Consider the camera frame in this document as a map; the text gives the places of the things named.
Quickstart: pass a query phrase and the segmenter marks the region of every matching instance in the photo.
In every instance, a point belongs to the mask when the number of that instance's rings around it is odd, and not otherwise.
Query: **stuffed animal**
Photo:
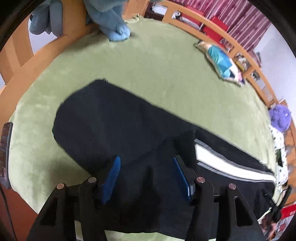
[[[63,3],[60,0],[45,0],[30,16],[30,32],[41,34],[51,32],[60,37],[63,35]]]
[[[130,36],[130,29],[122,19],[123,3],[127,0],[83,0],[90,18],[110,41],[123,41]],[[59,37],[62,35],[62,2],[45,0],[31,15],[30,32],[46,31]]]

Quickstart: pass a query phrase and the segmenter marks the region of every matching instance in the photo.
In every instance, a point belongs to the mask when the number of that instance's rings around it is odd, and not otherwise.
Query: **purple fluffy toy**
[[[291,124],[291,112],[289,109],[281,104],[276,105],[274,108],[268,111],[271,125],[279,130],[280,132],[284,132],[289,129]]]

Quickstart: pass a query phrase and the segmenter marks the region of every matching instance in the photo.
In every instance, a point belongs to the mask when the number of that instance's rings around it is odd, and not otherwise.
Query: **pillow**
[[[205,41],[195,43],[194,46],[206,54],[221,79],[233,82],[238,86],[244,85],[238,67],[221,48]]]

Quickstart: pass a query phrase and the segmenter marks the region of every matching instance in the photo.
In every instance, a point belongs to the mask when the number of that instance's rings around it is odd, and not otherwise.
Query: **white wall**
[[[30,27],[31,21],[29,20],[28,23],[28,29]],[[49,42],[53,41],[57,37],[54,36],[52,33],[47,34],[43,32],[40,35],[34,35],[29,32],[29,38],[31,42],[31,47],[33,50],[33,53],[35,54],[39,49],[41,49],[44,45],[48,44]],[[0,74],[0,88],[4,85],[4,80]]]
[[[262,58],[262,71],[277,98],[285,99],[296,120],[296,58],[278,30],[271,25],[255,48]]]

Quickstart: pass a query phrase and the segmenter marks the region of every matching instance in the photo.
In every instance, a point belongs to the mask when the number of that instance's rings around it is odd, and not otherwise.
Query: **black cable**
[[[2,195],[3,200],[4,200],[4,204],[5,204],[5,207],[6,207],[6,213],[7,213],[9,222],[10,222],[11,229],[13,231],[13,235],[15,236],[15,241],[17,241],[17,236],[15,235],[15,230],[13,228],[13,224],[12,224],[12,220],[11,220],[11,216],[10,216],[10,212],[9,212],[9,208],[8,208],[8,203],[7,203],[6,196],[5,196],[5,193],[4,193],[3,189],[2,189],[1,184],[0,184],[0,192],[1,192],[1,195]]]

